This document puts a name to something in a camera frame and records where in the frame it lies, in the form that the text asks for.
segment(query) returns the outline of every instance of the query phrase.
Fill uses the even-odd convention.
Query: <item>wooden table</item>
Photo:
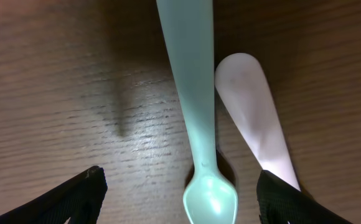
[[[361,1],[214,1],[215,63],[262,64],[301,183],[361,223]],[[217,145],[237,223],[259,223],[260,167],[224,106]],[[92,165],[98,223],[188,223],[192,158],[154,1],[0,0],[0,214]]]

